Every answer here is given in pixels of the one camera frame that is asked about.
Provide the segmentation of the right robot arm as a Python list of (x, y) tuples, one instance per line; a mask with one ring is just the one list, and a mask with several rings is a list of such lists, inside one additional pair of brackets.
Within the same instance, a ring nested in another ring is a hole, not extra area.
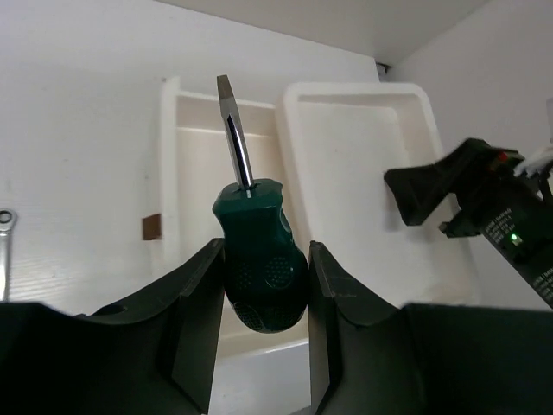
[(448, 196), (459, 211), (448, 238), (482, 235), (522, 279), (552, 303), (552, 150), (534, 157), (469, 137), (432, 164), (389, 169), (384, 180), (402, 220), (420, 226)]

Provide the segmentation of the green stubby screwdriver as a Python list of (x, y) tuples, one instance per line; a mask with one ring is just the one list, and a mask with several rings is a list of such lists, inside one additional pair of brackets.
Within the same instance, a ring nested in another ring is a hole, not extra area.
[(225, 240), (224, 289), (239, 320), (258, 333), (291, 329), (308, 304), (308, 263), (283, 211), (283, 185), (251, 171), (238, 104), (226, 75), (219, 108), (235, 172), (213, 204)]

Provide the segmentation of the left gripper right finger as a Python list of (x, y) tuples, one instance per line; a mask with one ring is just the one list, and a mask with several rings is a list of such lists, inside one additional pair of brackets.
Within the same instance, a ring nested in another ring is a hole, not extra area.
[(549, 414), (552, 315), (412, 303), (396, 308), (309, 247), (314, 414)]

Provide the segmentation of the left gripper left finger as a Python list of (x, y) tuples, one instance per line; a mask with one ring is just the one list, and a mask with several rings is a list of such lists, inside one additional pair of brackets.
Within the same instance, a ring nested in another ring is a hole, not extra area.
[(205, 414), (222, 317), (223, 241), (94, 314), (1, 307), (4, 414)]

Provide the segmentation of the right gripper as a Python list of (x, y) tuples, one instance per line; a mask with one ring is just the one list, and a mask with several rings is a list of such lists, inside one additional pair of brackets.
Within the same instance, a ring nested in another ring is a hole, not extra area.
[(524, 157), (516, 150), (468, 138), (431, 164), (389, 169), (384, 180), (402, 220), (419, 226), (453, 194), (459, 212), (440, 225), (449, 238), (484, 235), (489, 240), (533, 239), (539, 227), (536, 179), (515, 175)]

